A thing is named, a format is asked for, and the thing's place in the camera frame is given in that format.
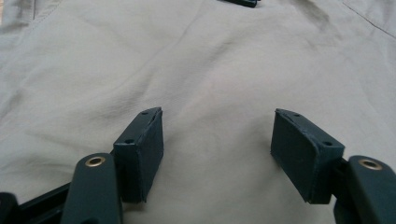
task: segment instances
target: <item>beige fabric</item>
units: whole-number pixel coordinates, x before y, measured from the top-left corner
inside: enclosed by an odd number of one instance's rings
[[[270,156],[277,107],[330,133],[345,158],[396,167],[392,1],[32,6],[6,2],[0,30],[0,191],[21,203],[70,181],[154,106],[165,155],[124,223],[334,223],[332,205],[304,203]]]
[[[4,1],[0,0],[0,25],[1,25],[1,21],[3,19],[3,4],[4,4]]]

